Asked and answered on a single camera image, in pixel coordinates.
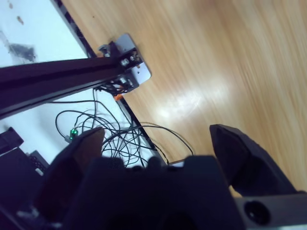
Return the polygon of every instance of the black cable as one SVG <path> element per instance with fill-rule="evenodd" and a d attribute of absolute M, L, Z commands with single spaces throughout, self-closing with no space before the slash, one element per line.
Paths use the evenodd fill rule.
<path fill-rule="evenodd" d="M 155 150 L 155 149 L 153 149 L 153 148 L 150 148 L 150 147 L 141 145 L 140 137 L 143 137 L 143 136 L 142 136 L 140 133 L 137 133 L 137 132 L 136 132 L 136 129 L 141 128 L 141 127 L 161 128 L 161 129 L 164 129 L 164 130 L 166 130 L 166 131 L 172 133 L 172 134 L 175 135 L 178 139 L 180 139 L 180 141 L 183 142 L 184 145 L 186 145 L 186 147 L 190 150 L 191 154 L 194 155 L 194 152 L 192 151 L 192 149 L 190 148 L 190 146 L 189 146 L 179 135 L 177 135 L 174 131 L 172 131 L 172 130 L 170 130 L 170 129 L 168 129 L 168 128 L 165 128 L 165 127 L 162 127 L 162 126 L 150 126 L 150 125 L 132 127 L 132 126 L 133 126 L 133 122 L 130 122 L 130 120 L 127 118 L 126 114 L 125 114 L 124 111 L 121 109 L 121 107 L 119 107 L 120 110 L 122 111 L 122 113 L 124 114 L 125 118 L 127 119 L 127 121 L 128 121 L 129 124 L 130 124 L 130 127 L 129 127 L 128 129 L 125 129 L 125 130 L 121 130 L 120 124 L 119 124 L 118 120 L 117 120 L 117 119 L 115 118 L 115 116 L 106 108 L 106 106 L 105 106 L 104 104 L 102 104 L 100 101 L 97 101 L 97 100 L 95 100 L 95 99 L 94 99 L 94 100 L 85 100 L 85 101 L 66 101 L 66 102 L 52 102 L 52 103 L 54 103 L 54 104 L 73 104 L 73 103 L 85 103 L 85 102 L 94 102 L 94 104 L 95 104 L 95 113 L 94 113 L 94 115 L 87 114 L 87 113 L 80 112 L 80 111 L 76 111 L 76 110 L 65 110 L 65 111 L 62 111 L 61 113 L 59 113 L 59 114 L 57 115 L 57 117 L 56 117 L 56 128 L 57 128 L 57 131 L 60 133 L 60 135 L 61 135 L 62 137 L 65 138 L 65 136 L 60 132 L 59 127 L 58 127 L 58 124 L 57 124 L 57 119 L 58 119 L 59 115 L 62 114 L 62 113 L 64 113 L 64 112 L 76 112 L 76 113 L 80 113 L 80 115 L 77 117 L 77 119 L 78 119 L 79 117 L 81 117 L 82 115 L 88 116 L 87 119 L 83 122 L 83 125 L 81 126 L 83 129 L 84 129 L 84 127 L 86 127 L 86 126 L 85 126 L 85 122 L 86 122 L 87 120 L 89 120 L 89 119 L 93 119 L 93 123 L 95 123 L 95 121 L 97 121 L 97 122 L 100 124 L 99 126 L 103 126 L 106 130 L 109 130 L 109 131 L 111 132 L 112 136 L 106 138 L 106 139 L 103 141 L 103 146 L 104 146 L 105 144 L 108 143 L 108 145 L 110 146 L 110 149 L 109 149 L 109 150 L 116 150 L 116 151 L 119 153 L 119 155 L 122 155 L 122 154 L 121 154 L 121 153 L 123 153 L 122 149 L 123 149 L 124 147 L 127 147 L 127 144 L 128 144 L 128 143 L 137 146 L 136 152 L 135 152 L 134 154 L 131 154 L 130 151 L 129 151 L 129 148 L 127 147 L 127 151 L 128 151 L 128 152 L 126 152 L 126 153 L 128 153 L 128 156 L 129 156 L 129 157 L 128 157 L 128 160 L 127 160 L 127 161 L 128 161 L 128 164 L 127 164 L 127 165 L 132 164 L 132 163 L 130 163 L 130 160 L 131 160 L 130 157 L 131 157 L 131 156 L 136 156 L 136 154 L 138 153 L 139 155 L 137 156 L 137 158 L 139 158 L 139 159 L 141 160 L 141 163 L 142 163 L 142 165 L 144 166 L 144 164 L 143 164 L 143 162 L 142 162 L 143 158 L 141 157 L 140 148 Z M 115 129 L 115 127 L 114 127 L 110 122 L 108 122 L 107 120 L 105 120 L 105 119 L 103 119 L 103 118 L 97 116 L 97 107 L 96 107 L 96 103 L 101 104 L 101 105 L 109 112 L 109 114 L 114 118 L 114 120 L 116 121 L 116 123 L 117 123 L 117 125 L 118 125 L 118 130 Z M 125 137 L 127 136 L 127 134 L 132 134 L 132 136 L 133 136 L 132 140 L 134 141 L 134 143 L 133 143 L 132 141 L 130 141 L 130 140 L 126 140 L 126 139 L 125 139 Z M 117 144 L 117 146 L 116 146 L 115 143 L 114 143 L 114 139 L 115 139 L 116 137 L 118 137 L 118 144 Z M 111 145 L 110 145 L 110 142 L 111 142 L 111 141 L 113 141 L 115 149 L 113 149 L 113 148 L 111 147 Z M 160 150 L 160 152 L 162 153 L 162 155 L 165 157 L 166 162 L 169 164 L 169 161 L 168 161 L 166 155 L 163 153 L 163 151 L 162 151 L 157 145 L 154 144 L 154 146 L 155 146 L 158 150 Z"/>
<path fill-rule="evenodd" d="M 95 90 L 93 89 L 93 100 L 95 101 Z M 94 116 L 97 115 L 97 105 L 96 102 L 94 102 Z M 92 128 L 94 128 L 95 125 L 95 119 L 93 119 Z"/>
<path fill-rule="evenodd" d="M 138 128 L 141 128 L 141 127 L 142 127 L 142 128 L 144 128 L 144 127 L 161 128 L 161 129 L 164 129 L 164 130 L 170 132 L 171 134 L 175 135 L 175 136 L 176 136 L 176 137 L 177 137 L 177 138 L 178 138 L 178 139 L 179 139 L 179 140 L 190 150 L 190 152 L 191 152 L 192 155 L 194 155 L 193 150 L 190 148 L 190 146 L 189 146 L 180 136 L 178 136 L 174 131 L 172 131 L 172 130 L 170 130 L 170 129 L 168 129 L 168 128 L 165 128 L 165 127 L 163 127 L 163 126 L 150 126 L 150 125 L 135 126 L 135 127 L 132 127 L 132 128 L 129 128 L 129 129 L 126 129 L 126 130 L 123 130 L 123 131 L 120 131 L 120 132 L 114 134 L 113 136 L 107 138 L 107 139 L 103 142 L 103 145 L 104 145 L 106 142 L 110 141 L 112 138 L 117 137 L 118 135 L 121 135 L 121 134 L 123 134 L 123 133 L 125 133 L 125 132 L 127 132 L 127 131 L 132 131 L 132 130 L 135 130 L 135 129 L 138 129 Z"/>
<path fill-rule="evenodd" d="M 97 102 L 99 104 L 101 104 L 107 111 L 108 113 L 114 118 L 114 120 L 116 121 L 118 128 L 120 129 L 120 125 L 118 120 L 115 118 L 115 116 L 110 112 L 110 110 L 108 110 L 108 108 L 102 104 L 100 101 L 96 101 L 96 100 L 84 100 L 84 101 L 66 101 L 66 102 L 50 102 L 52 104 L 74 104 L 74 103 L 84 103 L 84 102 Z"/>

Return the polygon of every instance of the metal frame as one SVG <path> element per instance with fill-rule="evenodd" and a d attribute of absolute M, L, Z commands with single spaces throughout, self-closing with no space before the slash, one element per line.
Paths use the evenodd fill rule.
<path fill-rule="evenodd" d="M 98 87 L 123 74 L 114 58 L 52 61 L 0 69 L 0 119 Z"/>

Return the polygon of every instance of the round hole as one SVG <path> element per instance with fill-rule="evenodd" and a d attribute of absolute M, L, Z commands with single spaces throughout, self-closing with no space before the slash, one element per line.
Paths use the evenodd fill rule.
<path fill-rule="evenodd" d="M 259 201 L 250 201 L 245 203 L 244 211 L 248 218 L 259 225 L 266 225 L 271 220 L 269 210 Z"/>

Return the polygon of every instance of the orange component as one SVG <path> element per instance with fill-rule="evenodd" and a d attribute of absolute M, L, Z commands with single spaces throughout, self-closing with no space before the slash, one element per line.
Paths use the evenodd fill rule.
<path fill-rule="evenodd" d="M 122 98 L 123 98 L 123 95 L 117 94 L 117 95 L 114 97 L 114 100 L 115 100 L 115 101 L 119 101 L 119 100 L 122 99 Z"/>

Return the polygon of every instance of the wire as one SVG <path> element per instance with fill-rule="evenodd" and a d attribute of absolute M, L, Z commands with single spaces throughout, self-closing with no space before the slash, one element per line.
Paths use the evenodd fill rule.
<path fill-rule="evenodd" d="M 107 140 L 105 140 L 105 141 L 103 142 L 103 144 L 105 144 L 106 142 L 110 141 L 111 139 L 113 139 L 113 138 L 117 137 L 118 135 L 121 135 L 121 134 L 123 134 L 123 133 L 125 133 L 125 132 L 127 132 L 127 131 L 132 131 L 132 130 L 135 130 L 135 129 L 138 129 L 138 128 L 145 128 L 145 127 L 161 128 L 161 129 L 164 129 L 164 130 L 170 132 L 171 134 L 175 135 L 175 136 L 176 136 L 176 137 L 177 137 L 177 138 L 178 138 L 178 139 L 189 149 L 189 151 L 191 152 L 191 155 L 194 155 L 194 152 L 193 152 L 193 150 L 191 149 L 191 147 L 190 147 L 190 146 L 189 146 L 179 135 L 177 135 L 173 130 L 170 130 L 170 129 L 165 128 L 165 127 L 163 127 L 163 126 L 150 126 L 150 125 L 144 125 L 144 126 L 135 126 L 135 127 L 131 127 L 131 128 L 129 128 L 129 129 L 120 131 L 120 132 L 114 134 L 113 136 L 109 137 Z"/>
<path fill-rule="evenodd" d="M 147 146 L 144 146 L 144 145 L 141 145 L 141 137 L 147 139 L 146 137 L 144 137 L 142 134 L 141 134 L 141 130 L 140 128 L 144 128 L 144 127 L 151 127 L 151 128 L 160 128 L 160 129 L 164 129 L 170 133 L 172 133 L 173 135 L 175 135 L 182 143 L 184 143 L 184 145 L 189 149 L 189 151 L 191 152 L 192 155 L 194 155 L 194 152 L 193 150 L 191 149 L 191 147 L 184 141 L 183 138 L 181 138 L 178 134 L 176 134 L 173 130 L 171 129 L 168 129 L 166 127 L 163 127 L 163 126 L 154 126 L 154 125 L 140 125 L 140 126 L 133 126 L 134 125 L 134 122 L 129 119 L 125 112 L 123 111 L 123 109 L 121 108 L 120 105 L 119 106 L 119 109 L 122 111 L 123 115 L 125 116 L 126 120 L 128 121 L 129 123 L 129 128 L 126 128 L 126 129 L 122 129 L 118 120 L 115 118 L 115 116 L 108 110 L 108 108 L 103 104 L 101 103 L 100 101 L 98 101 L 97 99 L 95 99 L 95 94 L 94 94 L 94 89 L 93 89 L 93 100 L 84 100 L 84 101 L 65 101 L 65 102 L 51 102 L 52 104 L 74 104 L 74 103 L 86 103 L 86 102 L 94 102 L 94 115 L 92 114 L 89 114 L 89 113 L 86 113 L 87 111 L 85 112 L 81 112 L 81 111 L 77 111 L 77 110 L 64 110 L 62 112 L 60 112 L 59 114 L 57 114 L 56 116 L 56 120 L 55 120 L 55 123 L 56 123 L 56 129 L 57 131 L 60 133 L 60 135 L 62 137 L 65 138 L 65 136 L 61 133 L 61 131 L 59 130 L 59 127 L 58 127 L 58 118 L 61 114 L 63 113 L 67 113 L 67 112 L 73 112 L 73 113 L 80 113 L 80 115 L 78 115 L 77 119 L 76 119 L 76 122 L 75 122 L 75 125 L 74 125 L 74 128 L 75 129 L 78 129 L 78 128 L 81 128 L 82 129 L 82 132 L 84 131 L 85 128 L 88 128 L 88 129 L 92 129 L 95 127 L 96 123 L 98 123 L 98 125 L 96 125 L 96 127 L 103 127 L 106 131 L 109 131 L 110 132 L 110 136 L 108 138 L 105 137 L 105 139 L 103 140 L 103 149 L 102 149 L 102 154 L 103 152 L 105 151 L 111 151 L 111 157 L 117 157 L 119 156 L 120 158 L 121 157 L 124 157 L 124 158 L 128 158 L 126 161 L 124 161 L 125 163 L 125 167 L 127 167 L 128 165 L 132 165 L 132 164 L 135 164 L 136 162 L 138 161 L 141 161 L 141 164 L 143 167 L 145 167 L 145 163 L 147 163 L 147 161 L 141 156 L 141 148 L 144 148 L 144 149 L 149 149 L 149 150 L 156 150 L 158 149 L 161 154 L 163 155 L 163 157 L 165 158 L 166 160 L 166 163 L 169 164 L 169 160 L 167 159 L 165 153 L 161 150 L 161 148 L 159 146 L 157 146 L 156 144 L 154 144 L 150 139 L 147 140 L 149 143 L 151 143 L 153 146 L 155 146 L 155 148 L 151 148 L 151 147 L 147 147 Z M 113 124 L 111 122 L 109 122 L 108 120 L 100 117 L 97 115 L 97 111 L 98 111 L 98 108 L 97 108 L 97 104 L 100 104 L 102 105 L 107 111 L 108 113 L 112 116 L 112 118 L 115 120 L 115 124 L 118 126 L 118 128 L 114 127 Z M 81 118 L 81 116 L 87 116 L 87 118 L 82 122 L 82 125 L 78 125 L 77 126 L 77 123 L 78 123 L 78 119 Z M 86 126 L 86 122 L 88 122 L 90 119 L 92 119 L 92 125 L 91 127 L 90 126 Z M 132 138 L 130 139 L 127 139 L 127 135 L 132 135 Z M 135 149 L 135 152 L 134 153 L 131 153 L 129 148 L 128 148 L 128 145 L 134 145 L 136 146 L 136 149 Z"/>
<path fill-rule="evenodd" d="M 93 100 L 95 101 L 95 90 L 93 89 Z M 94 116 L 97 115 L 97 103 L 94 102 Z M 94 128 L 95 119 L 93 119 L 92 128 Z"/>

